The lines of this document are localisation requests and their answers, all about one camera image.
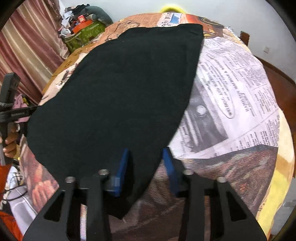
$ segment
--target human hand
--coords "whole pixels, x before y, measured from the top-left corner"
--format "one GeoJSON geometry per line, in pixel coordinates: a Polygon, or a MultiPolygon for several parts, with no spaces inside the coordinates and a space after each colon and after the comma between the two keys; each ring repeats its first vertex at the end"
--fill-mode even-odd
{"type": "Polygon", "coordinates": [[[17,153],[17,140],[18,133],[17,133],[17,125],[14,124],[8,133],[8,136],[5,140],[6,147],[3,148],[4,155],[10,158],[13,158],[17,153]]]}

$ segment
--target red box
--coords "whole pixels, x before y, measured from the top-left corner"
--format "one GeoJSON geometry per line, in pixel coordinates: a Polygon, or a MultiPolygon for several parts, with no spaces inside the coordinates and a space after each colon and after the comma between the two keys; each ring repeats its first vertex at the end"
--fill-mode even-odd
{"type": "Polygon", "coordinates": [[[86,21],[86,20],[85,20],[85,17],[84,17],[83,15],[80,15],[80,16],[78,17],[78,20],[79,20],[80,23],[83,23],[83,22],[86,21]]]}

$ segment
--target metal screw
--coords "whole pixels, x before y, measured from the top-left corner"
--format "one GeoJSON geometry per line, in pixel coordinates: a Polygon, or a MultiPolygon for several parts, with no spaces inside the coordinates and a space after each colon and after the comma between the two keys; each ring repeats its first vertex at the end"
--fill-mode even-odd
{"type": "Polygon", "coordinates": [[[192,171],[191,169],[185,169],[183,171],[183,174],[186,175],[186,176],[190,176],[190,175],[194,174],[194,171],[192,171]]]}
{"type": "Polygon", "coordinates": [[[73,183],[75,182],[75,177],[66,177],[65,181],[66,183],[73,183]]]}
{"type": "Polygon", "coordinates": [[[225,179],[225,177],[217,177],[217,181],[220,183],[225,183],[226,179],[225,179]]]}
{"type": "Polygon", "coordinates": [[[99,175],[101,175],[101,176],[107,176],[107,175],[109,175],[109,170],[108,169],[101,169],[101,170],[99,170],[99,175]]]}

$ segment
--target black cable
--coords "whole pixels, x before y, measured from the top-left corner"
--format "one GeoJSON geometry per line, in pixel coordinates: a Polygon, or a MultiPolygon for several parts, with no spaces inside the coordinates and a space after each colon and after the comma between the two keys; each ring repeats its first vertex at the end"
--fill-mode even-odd
{"type": "Polygon", "coordinates": [[[5,190],[5,192],[1,192],[0,194],[5,194],[6,192],[9,192],[9,191],[11,191],[11,190],[14,190],[14,189],[17,189],[17,188],[19,188],[19,187],[23,187],[23,186],[26,186],[26,184],[22,184],[22,185],[19,185],[19,186],[17,186],[17,187],[14,187],[14,188],[11,188],[11,189],[8,189],[8,190],[5,190]]]}
{"type": "Polygon", "coordinates": [[[15,198],[12,198],[12,199],[2,199],[3,201],[7,201],[7,202],[10,202],[10,201],[13,201],[13,200],[16,200],[16,199],[19,199],[23,196],[25,196],[25,194],[27,193],[28,191],[25,191],[22,195],[19,195],[18,197],[15,197],[15,198]]]}
{"type": "MultiPolygon", "coordinates": [[[[9,180],[9,185],[10,185],[10,183],[11,183],[11,180],[13,179],[13,178],[16,178],[16,177],[23,177],[23,176],[13,176],[12,178],[10,178],[10,180],[9,180]]],[[[19,186],[17,186],[17,187],[14,187],[14,188],[11,188],[11,189],[8,189],[8,190],[4,190],[4,192],[1,192],[0,193],[0,195],[1,194],[5,194],[6,192],[9,192],[9,191],[11,191],[11,190],[14,190],[14,189],[16,189],[16,188],[18,188],[18,187],[22,187],[22,186],[25,186],[25,184],[22,184],[22,185],[19,185],[19,186]]]]}

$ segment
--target curtain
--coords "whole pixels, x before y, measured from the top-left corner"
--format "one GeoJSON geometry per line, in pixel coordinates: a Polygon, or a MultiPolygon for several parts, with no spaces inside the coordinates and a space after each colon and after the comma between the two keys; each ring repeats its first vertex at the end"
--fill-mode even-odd
{"type": "Polygon", "coordinates": [[[58,1],[26,0],[0,32],[0,82],[6,73],[17,73],[19,92],[34,103],[40,101],[46,83],[69,55],[57,34],[58,12],[58,1]]]}

